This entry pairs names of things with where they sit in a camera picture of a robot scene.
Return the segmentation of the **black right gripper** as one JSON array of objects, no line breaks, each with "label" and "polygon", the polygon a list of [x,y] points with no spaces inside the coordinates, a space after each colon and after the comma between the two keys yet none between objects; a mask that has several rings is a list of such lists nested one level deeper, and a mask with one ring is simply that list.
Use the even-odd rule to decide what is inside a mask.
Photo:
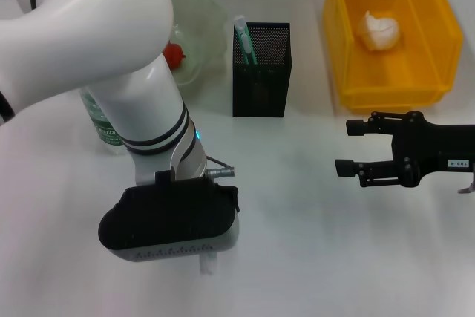
[{"label": "black right gripper", "polygon": [[434,172],[474,173],[474,126],[437,125],[418,111],[374,111],[364,120],[346,121],[348,136],[393,136],[393,161],[335,160],[339,177],[357,177],[361,187],[418,186]]}]

